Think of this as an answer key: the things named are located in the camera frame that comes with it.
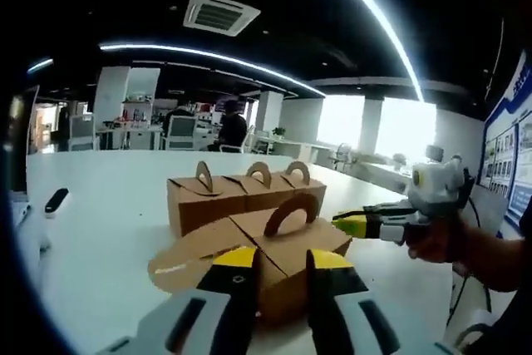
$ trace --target cardboard handle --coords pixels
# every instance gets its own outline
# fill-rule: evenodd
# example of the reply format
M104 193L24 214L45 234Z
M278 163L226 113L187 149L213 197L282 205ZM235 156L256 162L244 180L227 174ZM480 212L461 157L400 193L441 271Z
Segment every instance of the cardboard handle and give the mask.
M268 223L264 228L264 236L275 236L284 219L297 210L304 210L307 213L305 224L311 224L318 217L318 208L319 203L315 196L309 193L295 195L290 200L282 203L269 217Z
M308 171L307 165L301 161L294 161L292 164L288 166L285 174L291 175L292 172L294 172L295 170L300 170L301 173L303 174L303 183L305 185L310 185L310 172Z
M200 179L201 176L205 178L205 182ZM209 167L205 164L205 161L198 162L198 166L196 166L196 179L203 183L210 193L214 192L213 177L210 175Z
M262 184L269 189L272 186L272 174L269 172L269 168L263 162L255 162L251 165L246 173L246 176L251 177L255 173L260 173L263 176Z

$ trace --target black ceiling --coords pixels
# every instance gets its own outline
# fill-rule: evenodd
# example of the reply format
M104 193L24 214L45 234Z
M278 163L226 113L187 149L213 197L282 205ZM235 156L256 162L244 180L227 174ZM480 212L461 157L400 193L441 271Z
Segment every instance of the black ceiling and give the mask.
M103 42L143 42L190 47L237 57L309 82L324 78L392 76L408 78L390 40L361 0L233 0L261 11L237 37L183 27L189 0L50 1L35 5L38 29L27 34L28 60L54 59L33 74L41 96L90 100L101 66L173 62L162 69L156 95L175 90L209 100L217 92L248 93L269 84L316 96L301 87L231 63L161 51L102 53ZM482 118L483 104L500 45L503 11L496 0L376 0L389 17L417 76L444 81L464 91L426 89L426 99L444 108ZM493 82L496 97L507 85L520 48L507 22ZM327 94L415 98L404 85L316 86Z

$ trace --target human hand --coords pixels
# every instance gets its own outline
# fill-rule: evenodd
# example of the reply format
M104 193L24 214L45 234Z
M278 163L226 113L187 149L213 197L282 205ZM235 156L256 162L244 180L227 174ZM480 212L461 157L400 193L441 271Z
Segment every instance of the human hand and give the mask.
M410 258L419 258L433 263L449 262L448 247L451 239L451 224L453 223L466 226L462 220L436 219L421 229L408 229L406 231L406 245Z

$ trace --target desk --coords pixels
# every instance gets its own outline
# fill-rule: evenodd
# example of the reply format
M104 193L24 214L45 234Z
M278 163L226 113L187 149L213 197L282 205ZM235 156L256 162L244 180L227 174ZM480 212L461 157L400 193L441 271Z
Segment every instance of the desk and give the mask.
M121 128L102 128L96 130L96 134L102 137L102 140L106 140L106 143L109 144L107 147L111 147L107 150L114 150L114 146L112 145L112 141L110 142L108 137L106 135L113 134L113 133L120 133L121 139L120 139L120 146L118 149L123 150L124 142L126 141L126 135L129 133L148 133L152 134L153 136L153 148L152 150L158 150L160 148L160 135L163 132L162 126L159 125L152 125L148 126L146 128L132 128L132 127L121 127Z
M195 130L195 150L201 150L214 143L218 138L217 133L213 133L214 128L196 127Z
M55 219L43 218L52 247L42 301L57 328L79 353L94 353L125 335L168 298L150 281L147 264L174 241L168 224L166 183L191 176L198 160L214 175L243 173L255 161L282 170L287 156L195 151L78 151L27 157L27 188L41 211L54 191L70 190ZM396 201L401 195L351 176L310 165L328 186L321 216ZM347 258L383 300L423 320L429 339L441 339L451 301L451 266L411 260L406 247L353 240ZM248 353L312 354L305 322L275 333L257 333Z
M395 170L392 165L363 162L360 166L366 169L370 183L398 193L404 193L412 179L411 173Z
M276 152L280 155L289 155L302 162L315 163L318 158L319 150L330 151L331 147L325 145L314 145L312 143L302 143L300 141L287 141L285 139L275 139L273 137L264 137L253 135L254 141L265 141L275 144Z

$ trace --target brown paper box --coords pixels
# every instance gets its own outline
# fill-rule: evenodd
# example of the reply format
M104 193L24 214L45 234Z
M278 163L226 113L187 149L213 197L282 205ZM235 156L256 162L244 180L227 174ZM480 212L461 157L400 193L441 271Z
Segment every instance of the brown paper box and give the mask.
M245 212L279 207L295 194L293 187L281 176L272 176L263 162L251 165L245 176L233 175L227 179L238 182L246 192Z
M230 214L245 212L242 186L222 176L211 176L203 161L198 163L195 178L168 179L166 188L170 227L176 238Z
M168 179L166 186L170 227L177 238L231 214L278 207L295 194L263 162L251 165L244 176L211 176L201 161L195 178Z
M327 186L319 180L312 179L308 167L303 162L294 161L284 172L275 172L272 174L273 179L276 177L281 177L289 183L295 189L295 194L309 193L316 197L319 203L318 212L322 208Z
M210 260L246 245L258 247L259 311L268 324L280 324L301 315L307 302L307 249L344 255L351 238L317 218L318 201L300 194L277 209L231 215L178 240L150 261L155 286L169 293L195 287Z

